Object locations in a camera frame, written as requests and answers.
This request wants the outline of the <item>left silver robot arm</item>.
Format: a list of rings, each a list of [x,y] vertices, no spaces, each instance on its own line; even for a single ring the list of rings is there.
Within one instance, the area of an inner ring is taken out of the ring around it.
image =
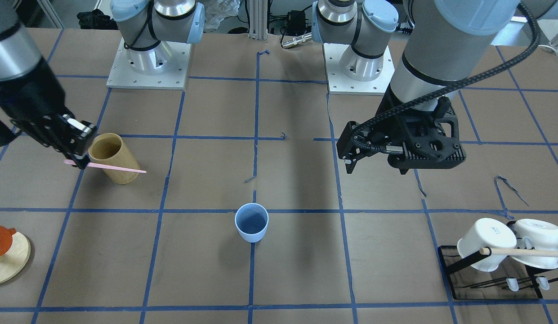
[[[540,43],[537,20],[558,20],[558,0],[405,0],[403,6],[414,30],[381,104],[371,119],[349,121],[336,144],[348,174],[359,160],[377,153],[387,154],[388,164],[401,174],[464,162],[453,94],[525,60]],[[472,75],[517,12],[529,20],[529,47]]]

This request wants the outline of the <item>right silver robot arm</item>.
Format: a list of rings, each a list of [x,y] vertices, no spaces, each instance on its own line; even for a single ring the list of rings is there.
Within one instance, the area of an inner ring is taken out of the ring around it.
[[[168,58],[168,41],[200,42],[205,9],[195,0],[113,0],[113,19],[130,54],[156,49]],[[0,0],[0,108],[12,125],[84,169],[97,127],[78,121],[65,91],[9,0]]]

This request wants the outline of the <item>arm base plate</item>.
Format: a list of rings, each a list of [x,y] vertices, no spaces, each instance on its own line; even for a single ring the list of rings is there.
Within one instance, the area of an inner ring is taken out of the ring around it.
[[[389,47],[375,59],[360,57],[351,45],[325,43],[323,50],[330,94],[385,94],[395,71]]]
[[[135,90],[185,90],[192,45],[162,41],[148,51],[124,48],[118,51],[106,86]]]

